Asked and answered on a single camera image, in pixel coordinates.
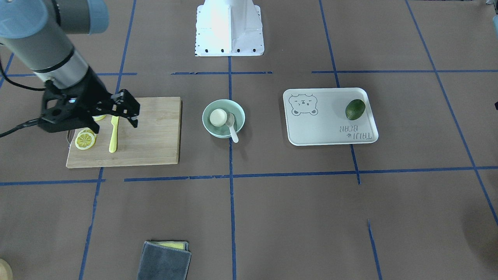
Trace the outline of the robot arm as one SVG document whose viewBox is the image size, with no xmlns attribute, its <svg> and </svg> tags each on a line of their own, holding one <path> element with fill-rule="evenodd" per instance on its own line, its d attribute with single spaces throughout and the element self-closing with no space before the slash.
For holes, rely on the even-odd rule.
<svg viewBox="0 0 498 280">
<path fill-rule="evenodd" d="M 1 134 L 30 126 L 48 133 L 89 128 L 95 116 L 123 117 L 136 128 L 140 104 L 123 89 L 110 93 L 70 41 L 69 34 L 103 33 L 110 16 L 103 0 L 2 0 L 1 44 L 10 49 L 44 87 L 41 113 Z"/>
</svg>

